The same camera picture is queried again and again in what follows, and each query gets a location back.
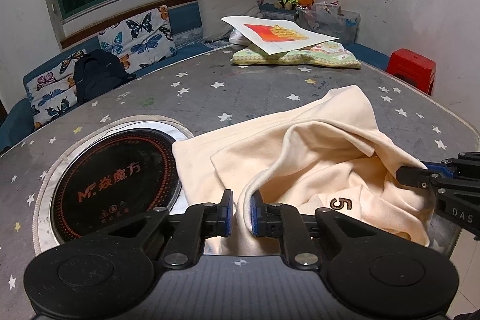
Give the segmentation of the clear plastic storage box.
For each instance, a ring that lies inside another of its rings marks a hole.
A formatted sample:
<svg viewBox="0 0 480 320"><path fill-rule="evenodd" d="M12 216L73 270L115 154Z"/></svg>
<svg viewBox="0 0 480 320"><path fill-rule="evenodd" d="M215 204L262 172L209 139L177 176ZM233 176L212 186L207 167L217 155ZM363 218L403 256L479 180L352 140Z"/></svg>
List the clear plastic storage box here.
<svg viewBox="0 0 480 320"><path fill-rule="evenodd" d="M314 3L310 8L298 9L295 22L301 28L337 37L342 44L350 45L356 41L360 14L344 10L339 4Z"/></svg>

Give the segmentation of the butterfly cushion at sofa end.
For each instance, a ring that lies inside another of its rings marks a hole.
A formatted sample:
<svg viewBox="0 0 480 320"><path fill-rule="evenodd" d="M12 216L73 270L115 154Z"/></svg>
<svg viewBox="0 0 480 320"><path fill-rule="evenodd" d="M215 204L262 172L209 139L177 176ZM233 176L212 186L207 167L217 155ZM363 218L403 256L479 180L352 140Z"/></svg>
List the butterfly cushion at sofa end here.
<svg viewBox="0 0 480 320"><path fill-rule="evenodd" d="M42 71L26 84L35 129L66 114L77 104L73 74L76 62L86 54L86 49L69 54L59 64Z"/></svg>

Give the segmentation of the grey pillow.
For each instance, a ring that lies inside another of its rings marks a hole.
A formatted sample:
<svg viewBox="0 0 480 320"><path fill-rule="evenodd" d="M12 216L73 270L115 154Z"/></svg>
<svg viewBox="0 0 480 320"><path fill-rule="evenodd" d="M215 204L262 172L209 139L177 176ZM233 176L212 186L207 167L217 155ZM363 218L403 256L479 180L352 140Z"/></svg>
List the grey pillow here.
<svg viewBox="0 0 480 320"><path fill-rule="evenodd" d="M233 27L222 18L228 16L262 17L256 0L197 0L202 23L202 36L206 42L222 40Z"/></svg>

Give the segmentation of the red plastic stool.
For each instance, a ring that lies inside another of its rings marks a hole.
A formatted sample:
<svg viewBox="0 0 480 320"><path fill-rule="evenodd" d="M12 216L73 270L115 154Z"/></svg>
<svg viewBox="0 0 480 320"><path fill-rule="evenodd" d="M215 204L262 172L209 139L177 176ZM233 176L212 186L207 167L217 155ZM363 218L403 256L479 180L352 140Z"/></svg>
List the red plastic stool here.
<svg viewBox="0 0 480 320"><path fill-rule="evenodd" d="M436 63L409 49L397 49L389 59L386 72L414 88L432 94Z"/></svg>

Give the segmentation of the white poster with red print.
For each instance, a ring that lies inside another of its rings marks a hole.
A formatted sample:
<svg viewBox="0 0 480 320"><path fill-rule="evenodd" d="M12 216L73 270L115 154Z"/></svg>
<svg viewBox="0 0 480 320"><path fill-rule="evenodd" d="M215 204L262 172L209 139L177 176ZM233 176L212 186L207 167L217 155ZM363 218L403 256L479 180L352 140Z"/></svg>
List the white poster with red print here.
<svg viewBox="0 0 480 320"><path fill-rule="evenodd" d="M262 19L251 16L226 16L221 19L246 37L266 54L280 54L304 49L326 41L337 40L301 28L289 20Z"/></svg>

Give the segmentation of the round black induction cooktop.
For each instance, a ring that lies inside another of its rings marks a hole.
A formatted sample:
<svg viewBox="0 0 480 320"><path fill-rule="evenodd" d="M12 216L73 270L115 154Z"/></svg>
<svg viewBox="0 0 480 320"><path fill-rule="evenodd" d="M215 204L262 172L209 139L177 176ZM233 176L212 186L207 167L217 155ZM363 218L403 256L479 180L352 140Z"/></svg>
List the round black induction cooktop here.
<svg viewBox="0 0 480 320"><path fill-rule="evenodd" d="M94 143L63 173L51 217L60 243L156 207L171 209L181 190L175 139L157 129L118 132Z"/></svg>

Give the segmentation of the green patterned folded blanket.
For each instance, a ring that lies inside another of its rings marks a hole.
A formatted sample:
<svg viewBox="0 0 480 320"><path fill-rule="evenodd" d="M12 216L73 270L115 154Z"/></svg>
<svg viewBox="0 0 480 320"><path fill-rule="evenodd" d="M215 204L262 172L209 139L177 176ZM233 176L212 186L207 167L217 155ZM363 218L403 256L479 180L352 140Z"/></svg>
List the green patterned folded blanket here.
<svg viewBox="0 0 480 320"><path fill-rule="evenodd" d="M336 41L326 41L305 49L278 54L267 54L258 46L251 44L236 52L230 62L238 66L310 65L329 68L361 68L361 63L354 54Z"/></svg>

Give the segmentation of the cream sweater with number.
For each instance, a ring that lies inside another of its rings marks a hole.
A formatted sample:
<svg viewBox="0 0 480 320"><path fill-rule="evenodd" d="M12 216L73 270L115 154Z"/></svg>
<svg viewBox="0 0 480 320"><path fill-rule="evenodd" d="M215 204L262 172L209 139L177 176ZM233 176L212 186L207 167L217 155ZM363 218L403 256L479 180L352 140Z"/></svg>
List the cream sweater with number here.
<svg viewBox="0 0 480 320"><path fill-rule="evenodd" d="M190 204L218 202L233 191L233 231L213 238L215 255L264 255L278 243L253 234L251 198L292 205L301 214L328 207L428 246L434 198L395 179L419 160L380 132L374 110L355 86L331 89L294 110L254 118L177 141L173 155Z"/></svg>

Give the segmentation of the butterfly cushion near window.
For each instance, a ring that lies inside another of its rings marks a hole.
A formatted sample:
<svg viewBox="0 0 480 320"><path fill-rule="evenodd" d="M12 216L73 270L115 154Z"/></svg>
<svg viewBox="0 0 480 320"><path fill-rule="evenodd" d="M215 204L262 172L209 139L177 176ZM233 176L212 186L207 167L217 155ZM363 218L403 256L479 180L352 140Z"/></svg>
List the butterfly cushion near window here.
<svg viewBox="0 0 480 320"><path fill-rule="evenodd" d="M132 74L176 55L165 5L122 20L97 34L100 46Z"/></svg>

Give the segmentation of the dark blue backpack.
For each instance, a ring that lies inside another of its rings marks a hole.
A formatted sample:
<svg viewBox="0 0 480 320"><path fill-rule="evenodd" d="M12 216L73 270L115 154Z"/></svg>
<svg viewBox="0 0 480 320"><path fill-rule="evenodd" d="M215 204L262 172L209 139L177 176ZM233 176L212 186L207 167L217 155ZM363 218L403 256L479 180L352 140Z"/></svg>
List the dark blue backpack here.
<svg viewBox="0 0 480 320"><path fill-rule="evenodd" d="M78 106L136 78L114 54L95 49L76 61L73 78Z"/></svg>

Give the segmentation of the orange plush toy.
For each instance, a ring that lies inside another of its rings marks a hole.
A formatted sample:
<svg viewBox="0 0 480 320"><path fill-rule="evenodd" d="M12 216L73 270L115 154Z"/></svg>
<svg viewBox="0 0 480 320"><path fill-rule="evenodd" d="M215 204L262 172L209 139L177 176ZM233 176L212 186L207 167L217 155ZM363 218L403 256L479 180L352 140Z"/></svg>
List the orange plush toy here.
<svg viewBox="0 0 480 320"><path fill-rule="evenodd" d="M314 0L298 0L298 8L310 10L312 9L314 3Z"/></svg>

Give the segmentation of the blue sofa bench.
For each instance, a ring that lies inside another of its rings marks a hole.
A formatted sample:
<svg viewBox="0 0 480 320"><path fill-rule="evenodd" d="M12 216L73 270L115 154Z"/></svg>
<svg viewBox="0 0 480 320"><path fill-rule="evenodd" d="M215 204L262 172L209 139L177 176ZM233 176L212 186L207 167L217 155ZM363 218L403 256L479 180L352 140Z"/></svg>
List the blue sofa bench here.
<svg viewBox="0 0 480 320"><path fill-rule="evenodd" d="M169 16L176 46L173 55L159 62L141 67L140 70L134 72L136 76L143 76L175 62L226 46L226 40L224 39L216 40L212 43L207 43L202 39L201 17L199 6L196 2L171 9ZM39 76L47 73L49 68L62 65L64 61L72 57L76 52L82 50L89 53L99 47L98 38L91 37L30 71L30 73L24 76L23 83L27 85L30 81L36 80ZM389 57L385 54L356 43L348 44L346 49L351 51L361 61L367 62L383 71L387 68ZM3 153L35 131L32 113L32 103L29 97L14 105L5 121L1 124L1 151Z"/></svg>

